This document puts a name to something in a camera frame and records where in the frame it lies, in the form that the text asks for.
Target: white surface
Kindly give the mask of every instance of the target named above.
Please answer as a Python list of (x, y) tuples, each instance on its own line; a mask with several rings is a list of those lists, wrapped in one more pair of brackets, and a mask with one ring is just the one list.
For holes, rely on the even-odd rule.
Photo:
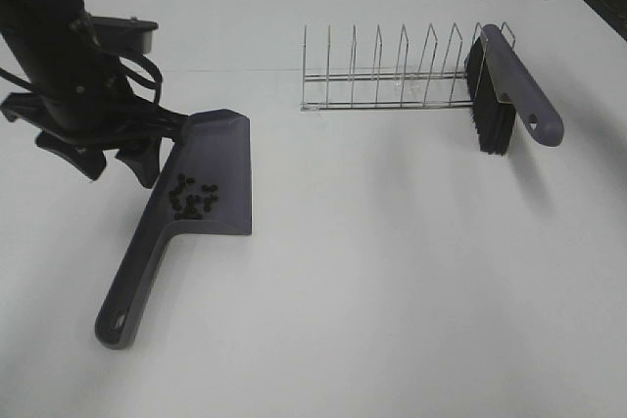
[[(0, 122), (0, 416), (627, 414), (627, 44), (582, 2), (88, 4), (160, 22), (165, 104), (251, 118), (255, 234), (173, 240), (134, 346), (105, 350), (93, 321), (148, 192)], [(481, 155), (464, 111), (299, 113), (304, 23), (501, 19), (558, 149), (518, 128)]]

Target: gray dustpan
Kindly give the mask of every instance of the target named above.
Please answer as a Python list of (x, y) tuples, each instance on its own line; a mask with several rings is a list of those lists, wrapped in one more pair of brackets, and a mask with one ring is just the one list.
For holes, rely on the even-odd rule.
[(229, 110), (190, 116), (175, 144), (96, 319), (107, 348), (129, 346), (161, 259), (183, 233), (250, 235), (250, 122)]

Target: dish rack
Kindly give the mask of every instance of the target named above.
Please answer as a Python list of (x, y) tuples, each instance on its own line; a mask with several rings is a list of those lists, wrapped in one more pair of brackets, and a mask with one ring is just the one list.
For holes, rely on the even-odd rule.
[[(408, 29), (403, 24), (398, 47), (394, 49), (396, 64), (383, 67), (384, 43), (381, 26), (376, 28), (374, 46), (367, 51), (368, 64), (358, 67), (358, 32), (353, 25), (348, 36), (350, 48), (344, 56), (348, 67), (335, 69), (332, 29), (325, 35), (326, 50), (318, 59), (319, 67), (311, 68), (308, 61), (308, 28), (303, 40), (303, 111), (333, 110), (440, 110), (469, 108), (472, 105), (466, 86), (466, 70), (462, 61), (481, 34), (482, 24), (474, 28), (472, 41), (464, 43), (458, 24), (453, 23), (442, 56), (440, 39), (433, 23), (427, 28), (422, 50), (412, 58)], [(506, 22), (501, 31), (508, 36), (513, 48), (516, 37)]]

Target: brush bristles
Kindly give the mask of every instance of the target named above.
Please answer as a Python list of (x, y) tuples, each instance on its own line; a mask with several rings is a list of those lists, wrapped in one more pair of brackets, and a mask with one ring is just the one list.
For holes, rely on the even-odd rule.
[(484, 63), (484, 51), (480, 38), (470, 49), (466, 72), (468, 92), (472, 99), (472, 118), (479, 135), (479, 147), (488, 154), (502, 156), (509, 146), (513, 124), (516, 120), (516, 109), (512, 104), (500, 103), (497, 99), (488, 65)]

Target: dustpan handle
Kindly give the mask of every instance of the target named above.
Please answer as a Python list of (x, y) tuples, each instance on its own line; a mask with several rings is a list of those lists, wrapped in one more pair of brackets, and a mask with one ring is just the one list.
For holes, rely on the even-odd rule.
[(494, 24), (481, 32), (486, 63), (500, 102), (512, 102), (529, 134), (540, 144), (556, 147), (564, 135), (561, 117), (529, 70)]
[(107, 348), (129, 346), (139, 326), (169, 239), (155, 219), (144, 211), (96, 318), (96, 337)]

